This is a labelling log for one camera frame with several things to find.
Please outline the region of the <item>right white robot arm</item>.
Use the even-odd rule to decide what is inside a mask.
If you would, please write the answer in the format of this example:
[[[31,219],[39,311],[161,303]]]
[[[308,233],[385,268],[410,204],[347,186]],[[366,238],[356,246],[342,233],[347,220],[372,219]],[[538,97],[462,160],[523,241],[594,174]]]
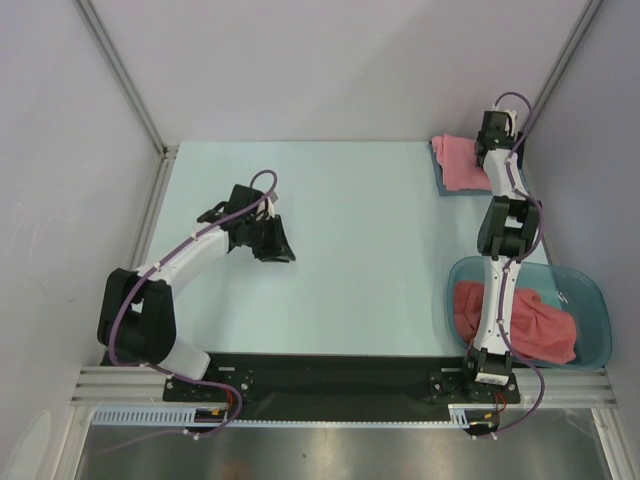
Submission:
[[[483,298],[461,388],[472,402],[488,403],[498,393],[517,388],[511,340],[515,286],[522,261],[539,243],[540,212],[519,173],[514,135],[480,133],[476,159],[489,178],[492,199],[477,239],[477,250],[484,258]]]

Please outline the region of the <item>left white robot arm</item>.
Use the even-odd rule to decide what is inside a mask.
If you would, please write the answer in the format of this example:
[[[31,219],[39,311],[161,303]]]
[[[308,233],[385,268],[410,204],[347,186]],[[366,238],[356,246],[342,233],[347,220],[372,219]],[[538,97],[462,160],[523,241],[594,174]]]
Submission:
[[[195,398],[213,398],[220,376],[209,369],[209,354],[178,335],[174,303],[207,267],[241,247],[261,262],[296,260],[282,218],[259,214],[200,223],[160,260],[135,270],[114,270],[106,281],[97,332],[110,362],[147,364],[185,378],[185,388]]]

